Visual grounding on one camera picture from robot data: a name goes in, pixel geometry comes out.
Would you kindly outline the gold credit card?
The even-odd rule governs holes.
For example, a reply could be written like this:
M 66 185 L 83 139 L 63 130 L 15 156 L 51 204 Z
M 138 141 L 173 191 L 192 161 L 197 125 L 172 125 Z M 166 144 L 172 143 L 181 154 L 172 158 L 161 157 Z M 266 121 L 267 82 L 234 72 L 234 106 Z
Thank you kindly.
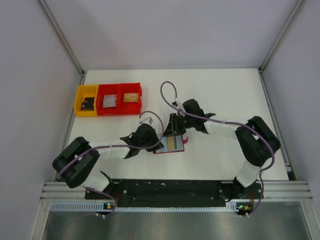
M 177 136 L 170 136 L 166 138 L 167 150 L 169 152 L 175 152 L 178 149 Z

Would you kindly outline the red leather card holder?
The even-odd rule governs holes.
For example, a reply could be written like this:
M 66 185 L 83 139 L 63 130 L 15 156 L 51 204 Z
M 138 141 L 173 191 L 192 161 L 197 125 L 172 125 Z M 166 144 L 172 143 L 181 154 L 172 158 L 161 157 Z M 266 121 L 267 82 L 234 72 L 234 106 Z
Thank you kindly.
M 160 141 L 163 144 L 163 147 L 153 151 L 153 154 L 184 152 L 185 144 L 188 142 L 188 140 L 189 138 L 184 135 L 164 136 Z

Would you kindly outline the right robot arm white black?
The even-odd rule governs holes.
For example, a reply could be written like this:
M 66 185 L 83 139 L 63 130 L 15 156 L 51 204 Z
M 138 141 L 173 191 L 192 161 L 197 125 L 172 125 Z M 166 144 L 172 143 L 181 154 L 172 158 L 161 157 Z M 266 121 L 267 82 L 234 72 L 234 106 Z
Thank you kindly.
M 272 164 L 275 162 L 275 153 L 281 143 L 261 117 L 254 116 L 246 123 L 215 119 L 215 114 L 205 114 L 195 99 L 184 103 L 174 101 L 170 106 L 177 113 L 170 114 L 164 136 L 183 135 L 187 129 L 195 129 L 207 135 L 219 135 L 238 141 L 245 161 L 233 180 L 235 186 L 250 187 L 264 171 L 265 162 L 268 159 L 271 159 Z

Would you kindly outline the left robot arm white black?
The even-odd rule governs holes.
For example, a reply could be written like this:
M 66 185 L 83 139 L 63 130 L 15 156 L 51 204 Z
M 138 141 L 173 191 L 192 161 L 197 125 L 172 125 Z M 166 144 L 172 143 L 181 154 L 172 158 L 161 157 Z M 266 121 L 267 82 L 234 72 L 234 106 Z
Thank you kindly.
M 102 192 L 112 182 L 103 170 L 107 160 L 126 160 L 140 151 L 161 149 L 163 135 L 157 134 L 149 123 L 141 123 L 135 132 L 110 142 L 90 142 L 75 138 L 52 163 L 57 179 L 71 189 L 82 186 Z

